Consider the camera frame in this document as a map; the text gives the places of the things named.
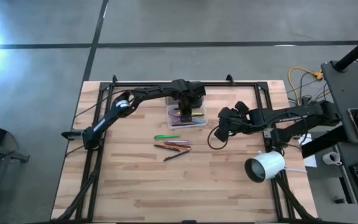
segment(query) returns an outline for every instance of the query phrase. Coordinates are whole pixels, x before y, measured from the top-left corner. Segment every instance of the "butcher block tabletop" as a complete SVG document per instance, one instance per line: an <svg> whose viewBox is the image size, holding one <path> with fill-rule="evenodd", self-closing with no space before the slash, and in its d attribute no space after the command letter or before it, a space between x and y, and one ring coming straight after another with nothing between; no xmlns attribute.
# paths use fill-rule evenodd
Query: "butcher block tabletop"
<svg viewBox="0 0 358 224"><path fill-rule="evenodd" d="M289 107L283 81L263 82L268 83L275 110ZM99 84L84 82L76 114L96 103ZM117 120L106 133L93 221L277 221L270 181L254 183L244 170L244 162L248 158L264 152L262 134L237 134L229 138L224 149L217 151L207 145L209 132L218 125L219 111L225 106L233 108L237 101L243 101L250 109L256 108L254 88L207 86L203 104L209 123L203 127L169 129L165 98L144 101L130 116ZM85 129L90 126L94 112L93 108L77 117L73 128ZM290 124L282 123L278 127ZM175 152L153 147L156 142L166 141L154 139L155 135L161 134L179 134L180 139L191 142L191 152L163 162L164 158ZM67 151L82 144L82 140L71 141ZM216 138L212 139L211 144L216 147L222 145ZM78 193L85 158L85 149L66 157L52 218L61 215ZM288 168L305 170L298 148L286 148L285 161ZM287 175L291 191L316 217L307 174L288 171ZM84 217L88 211L90 192L85 198ZM286 216L282 192L280 198Z"/></svg>

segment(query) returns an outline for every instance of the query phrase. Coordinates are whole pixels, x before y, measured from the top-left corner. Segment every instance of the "gray floor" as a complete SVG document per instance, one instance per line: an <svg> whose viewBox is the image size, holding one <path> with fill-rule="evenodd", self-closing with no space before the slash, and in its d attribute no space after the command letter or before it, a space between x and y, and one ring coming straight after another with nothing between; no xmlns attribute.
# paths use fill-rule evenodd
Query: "gray floor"
<svg viewBox="0 0 358 224"><path fill-rule="evenodd" d="M0 44L90 44L102 0L1 0ZM109 0L100 43L358 40L358 0ZM319 70L354 46L98 49L90 80L285 80L292 66ZM0 223L50 217L90 50L0 49L0 127L31 155L13 164L0 193ZM299 86L301 72L294 72ZM313 81L307 76L304 83ZM314 95L324 81L304 87ZM357 222L333 205L335 180L311 179L320 218ZM346 215L355 214L355 220Z"/></svg>

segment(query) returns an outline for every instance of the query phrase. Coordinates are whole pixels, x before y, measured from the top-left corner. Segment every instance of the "pen holder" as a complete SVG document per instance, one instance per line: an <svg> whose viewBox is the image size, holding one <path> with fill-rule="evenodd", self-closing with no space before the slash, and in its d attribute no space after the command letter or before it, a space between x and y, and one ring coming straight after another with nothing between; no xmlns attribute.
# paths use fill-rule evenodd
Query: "pen holder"
<svg viewBox="0 0 358 224"><path fill-rule="evenodd" d="M206 118L206 108L204 105L201 105L200 108L194 108L191 110L194 114L191 117L191 122L181 122L180 121L180 110L178 105L168 105L167 106L167 124L170 129L178 128L192 128L198 126L206 126L208 124L208 119Z"/></svg>

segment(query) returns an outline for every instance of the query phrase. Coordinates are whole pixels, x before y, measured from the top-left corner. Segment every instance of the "black metal frame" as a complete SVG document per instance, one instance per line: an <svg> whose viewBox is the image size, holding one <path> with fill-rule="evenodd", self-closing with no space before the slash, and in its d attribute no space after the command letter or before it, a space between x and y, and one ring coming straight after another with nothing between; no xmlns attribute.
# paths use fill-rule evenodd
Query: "black metal frame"
<svg viewBox="0 0 358 224"><path fill-rule="evenodd" d="M109 95L109 97L107 98L106 110L105 110L105 111L107 111L110 108L110 104L112 102L111 93L115 87L153 86L153 85L161 85L163 83L166 83L166 82L119 82L117 80L116 76L113 76L112 82L100 83L97 101L101 101L103 99L104 94L107 92L107 94ZM273 108L272 102L270 99L269 87L267 85L267 82L234 82L231 75L228 75L226 77L226 81L223 81L223 82L202 82L202 83L206 87L208 87L208 86L251 87L255 91L255 97L256 97L258 108L263 108L262 97L261 97L261 91L263 91L263 93L265 95L267 107L271 108L271 109ZM100 112L101 112L101 107L102 107L101 105L102 104L100 103L96 106L93 123L97 123L100 119ZM268 139L263 134L262 134L262 137L263 137L264 143L265 143L265 150L267 152L270 152L272 149L269 148L267 145ZM88 213L86 215L86 218L82 218L83 217L83 203L84 203L84 201L83 201L84 198L82 197L82 198L80 198L80 202L76 204L76 207L75 207L76 213L75 213L74 220L69 220L69 219L50 220L49 223L75 223L75 222L92 223L93 222L94 206L96 203L99 174L100 174L100 170L101 170L101 162L102 162L103 151L104 151L104 141L105 141L105 138L103 136L102 143L101 143L100 147L98 147L96 150L88 151L87 155L86 155L86 160L85 160L85 165L84 165L84 173L83 173L83 178L81 181L80 194L85 195L85 193L88 191L88 189L90 187L90 178L91 177L93 178L91 181L92 187L91 187ZM92 157L93 157L93 154L95 151L97 153L96 162L94 165L94 170L92 171L92 173L90 175L91 161L92 161ZM286 174L285 170L280 172L280 177L282 178L284 183L288 186L288 179L287 179L287 174ZM283 211L282 211L282 205L281 205L281 201L280 201L280 194L279 194L277 183L275 180L271 180L271 185L272 185L273 200L274 200L274 204L275 204L275 212L277 214L277 220L280 221L284 218ZM286 196L286 205L287 205L289 218L294 219L295 218L294 209L293 209L293 206L291 205L289 199L287 198L287 196Z"/></svg>

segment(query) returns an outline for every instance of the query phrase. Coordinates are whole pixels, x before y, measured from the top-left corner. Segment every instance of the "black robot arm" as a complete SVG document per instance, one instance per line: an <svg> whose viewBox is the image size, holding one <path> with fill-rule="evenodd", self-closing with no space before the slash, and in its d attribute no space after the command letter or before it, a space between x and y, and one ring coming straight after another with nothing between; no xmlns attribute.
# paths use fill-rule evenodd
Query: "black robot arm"
<svg viewBox="0 0 358 224"><path fill-rule="evenodd" d="M254 134L269 130L276 123L299 120L285 128L274 128L270 135L273 147L283 147L291 137L302 134L315 126L335 126L339 115L335 104L328 101L311 102L308 105L271 110L268 108L249 110L241 101L235 108L223 108L219 114L219 126L214 135L222 142L237 133Z"/></svg>
<svg viewBox="0 0 358 224"><path fill-rule="evenodd" d="M111 109L99 123L87 127L80 136L83 139L85 149L95 149L100 145L102 134L119 118L126 118L133 113L145 100L152 100L171 96L178 100L180 119L182 122L191 121L191 109L199 108L202 104L201 97L205 95L205 87L201 82L188 82L183 79L174 80L170 83L152 86L148 88L135 88L119 95L111 104Z"/></svg>

